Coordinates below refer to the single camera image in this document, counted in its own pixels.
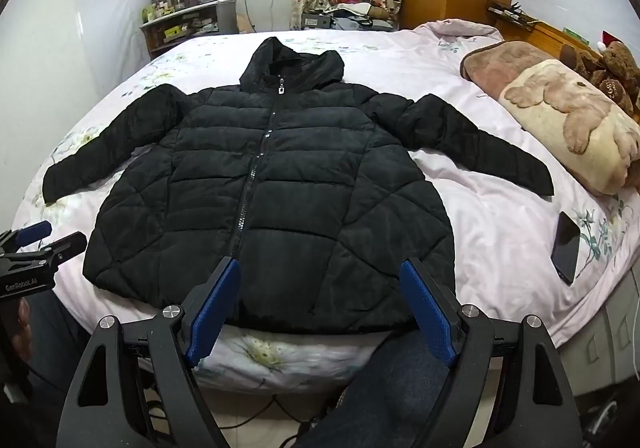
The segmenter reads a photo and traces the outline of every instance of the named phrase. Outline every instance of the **zipper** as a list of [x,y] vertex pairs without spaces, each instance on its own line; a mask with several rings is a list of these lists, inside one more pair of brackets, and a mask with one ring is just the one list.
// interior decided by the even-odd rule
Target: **zipper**
[[[284,78],[280,77],[280,86],[278,87],[278,96],[284,94]],[[244,231],[244,221],[246,220],[246,212],[249,209],[249,203],[251,202],[251,192],[254,188],[255,174],[258,171],[258,164],[260,160],[264,156],[267,148],[267,141],[269,141],[269,136],[273,133],[273,120],[276,115],[276,101],[273,103],[273,107],[271,108],[271,115],[269,116],[269,121],[267,122],[267,130],[262,135],[260,140],[260,147],[258,148],[258,154],[256,154],[252,160],[251,170],[249,171],[249,177],[246,180],[244,185],[244,190],[242,193],[242,204],[240,206],[240,215],[238,216],[238,224],[236,225],[236,229],[233,233],[229,254],[234,257],[238,252],[238,247],[240,246],[240,240],[242,238],[242,231]]]

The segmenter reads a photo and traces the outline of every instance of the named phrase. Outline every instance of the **jacket collar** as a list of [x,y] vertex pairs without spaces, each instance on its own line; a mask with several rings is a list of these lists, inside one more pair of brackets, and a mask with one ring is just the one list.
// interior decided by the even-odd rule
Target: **jacket collar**
[[340,82],[343,74],[344,62],[337,51],[296,53],[270,37],[255,51],[240,77],[240,86],[245,92],[273,93],[282,78],[286,92],[304,92]]

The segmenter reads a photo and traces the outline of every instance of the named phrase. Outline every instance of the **smartphone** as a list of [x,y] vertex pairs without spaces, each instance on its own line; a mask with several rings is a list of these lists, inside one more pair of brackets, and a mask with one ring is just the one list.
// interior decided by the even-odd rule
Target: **smartphone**
[[551,261],[566,285],[574,283],[579,250],[580,228],[566,213],[560,212]]

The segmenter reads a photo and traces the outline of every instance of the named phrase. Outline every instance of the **metal bolt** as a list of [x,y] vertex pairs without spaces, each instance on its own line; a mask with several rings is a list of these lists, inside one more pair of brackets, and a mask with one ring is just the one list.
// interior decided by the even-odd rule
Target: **metal bolt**
[[473,304],[466,304],[462,306],[462,314],[469,318],[475,318],[480,314],[480,310]]
[[113,316],[105,316],[100,320],[100,327],[108,329],[109,327],[112,327],[114,323],[116,323],[116,319]]
[[177,305],[169,305],[162,310],[162,316],[165,318],[175,318],[180,314],[180,308]]
[[542,320],[536,315],[530,314],[529,316],[527,316],[527,323],[534,329],[537,329],[542,325]]

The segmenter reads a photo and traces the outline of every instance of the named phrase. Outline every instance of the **black puffer jacket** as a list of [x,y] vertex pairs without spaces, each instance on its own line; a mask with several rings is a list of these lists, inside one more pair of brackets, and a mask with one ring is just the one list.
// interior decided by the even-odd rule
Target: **black puffer jacket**
[[413,103],[340,83],[335,51],[298,54],[265,40],[240,85],[185,95],[162,85],[47,170],[47,202],[110,174],[157,143],[113,186],[84,275],[163,307],[222,256],[239,259],[230,323],[274,332],[348,333],[406,324],[398,268],[419,257],[454,289],[453,233],[406,149],[553,194],[546,167],[479,131],[436,96]]

